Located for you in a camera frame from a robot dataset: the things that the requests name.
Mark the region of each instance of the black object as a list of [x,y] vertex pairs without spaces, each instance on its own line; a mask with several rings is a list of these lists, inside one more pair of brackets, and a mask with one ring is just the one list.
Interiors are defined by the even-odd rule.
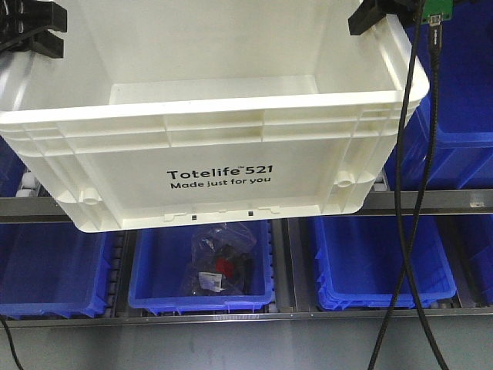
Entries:
[[440,365],[442,370],[448,370],[448,365],[445,362],[443,355],[441,354],[440,348],[437,345],[437,342],[434,339],[433,333],[431,332],[430,326],[428,324],[428,320],[426,319],[426,315],[424,314],[423,308],[421,306],[421,301],[418,295],[418,290],[416,287],[416,282],[414,281],[414,274],[410,265],[410,257],[413,250],[414,238],[416,236],[416,230],[418,227],[418,220],[421,212],[421,202],[424,197],[424,193],[426,191],[426,186],[428,183],[428,178],[430,175],[431,165],[433,161],[434,148],[436,144],[436,133],[438,127],[438,76],[439,76],[439,59],[441,52],[441,24],[431,25],[430,33],[434,35],[434,37],[429,38],[429,52],[431,57],[431,64],[433,65],[432,69],[434,72],[433,75],[433,89],[432,89],[432,101],[433,107],[431,111],[431,124],[430,124],[430,142],[428,146],[428,153],[424,165],[424,173],[423,178],[420,185],[420,190],[418,194],[418,199],[416,201],[416,205],[414,207],[413,212],[413,229],[409,239],[406,240],[404,234],[404,225],[402,220],[402,208],[401,208],[401,181],[402,181],[402,173],[401,173],[401,163],[404,157],[404,122],[407,114],[407,106],[409,103],[409,94],[411,91],[411,84],[413,78],[414,71],[414,63],[416,59],[416,54],[418,51],[418,43],[419,43],[419,35],[421,31],[421,18],[423,14],[424,0],[419,1],[419,6],[417,9],[417,18],[415,19],[415,29],[414,29],[414,41],[411,50],[411,60],[409,62],[409,69],[407,71],[407,82],[404,91],[404,100],[402,103],[401,110],[401,118],[399,120],[399,129],[397,134],[397,161],[396,161],[396,187],[394,191],[394,200],[395,200],[395,208],[396,208],[396,216],[397,216],[397,225],[399,228],[399,239],[401,242],[401,251],[404,259],[404,265],[401,268],[401,274],[399,276],[399,281],[394,290],[394,294],[392,295],[391,305],[389,306],[385,318],[382,321],[381,329],[377,336],[377,341],[374,346],[374,350],[371,356],[370,363],[368,365],[368,370],[373,370],[375,363],[377,361],[378,354],[381,349],[382,341],[385,336],[385,332],[390,323],[390,319],[392,316],[392,312],[395,308],[395,304],[397,301],[397,296],[401,289],[402,284],[404,283],[404,276],[407,275],[408,283],[413,294],[414,303],[416,304],[416,309],[418,311],[418,316],[420,318],[421,326],[423,327],[424,333],[426,334],[428,343],[430,344],[431,350],[437,360],[437,363]]
[[67,11],[54,2],[0,2],[0,52],[32,50],[63,58],[63,40],[48,30],[67,32]]
[[[466,0],[454,0],[457,5]],[[395,14],[404,27],[414,24],[414,13],[418,10],[417,0],[363,0],[359,8],[348,19],[349,33],[361,35],[387,14]]]
[[10,352],[12,354],[12,358],[14,359],[14,362],[17,365],[18,370],[24,370],[24,368],[21,365],[21,362],[18,360],[17,353],[15,352],[14,339],[12,338],[12,333],[10,332],[10,328],[7,325],[7,321],[2,316],[0,316],[0,322],[2,323],[2,326],[5,329],[5,333],[7,334],[8,345],[10,346]]

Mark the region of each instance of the white plastic bin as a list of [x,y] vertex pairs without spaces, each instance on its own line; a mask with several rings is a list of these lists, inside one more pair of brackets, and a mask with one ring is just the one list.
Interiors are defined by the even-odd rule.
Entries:
[[[59,0],[0,58],[0,134],[84,231],[346,214],[395,144],[410,44],[339,0]],[[428,91],[420,66],[408,115]]]

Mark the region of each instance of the wire connector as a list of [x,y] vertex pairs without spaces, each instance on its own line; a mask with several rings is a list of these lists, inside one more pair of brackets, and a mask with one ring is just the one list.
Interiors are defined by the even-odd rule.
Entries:
[[428,24],[430,26],[436,26],[440,25],[442,21],[442,15],[441,14],[433,14],[428,17]]

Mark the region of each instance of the storage rack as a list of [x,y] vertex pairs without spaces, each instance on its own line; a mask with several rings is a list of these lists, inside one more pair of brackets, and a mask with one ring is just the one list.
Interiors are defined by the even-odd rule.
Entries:
[[[411,214],[417,192],[402,193],[404,214]],[[461,242],[455,235],[451,215],[493,213],[493,190],[433,190],[427,193],[423,214],[438,215],[438,227],[451,265],[457,294],[426,310],[429,316],[493,315],[493,307],[479,297],[470,268],[461,257]],[[394,214],[394,193],[370,192],[356,215]],[[0,223],[70,222],[51,197],[0,198]],[[13,328],[153,325],[217,321],[312,320],[330,318],[382,318],[384,308],[358,308],[345,311],[321,311],[317,307],[312,272],[313,258],[307,223],[303,218],[272,220],[274,301],[259,311],[200,314],[161,314],[154,316],[128,306],[127,297],[132,269],[136,231],[124,232],[122,246],[113,261],[113,292],[109,309],[97,318],[26,318],[11,320]],[[415,310],[397,309],[395,317],[416,316]]]

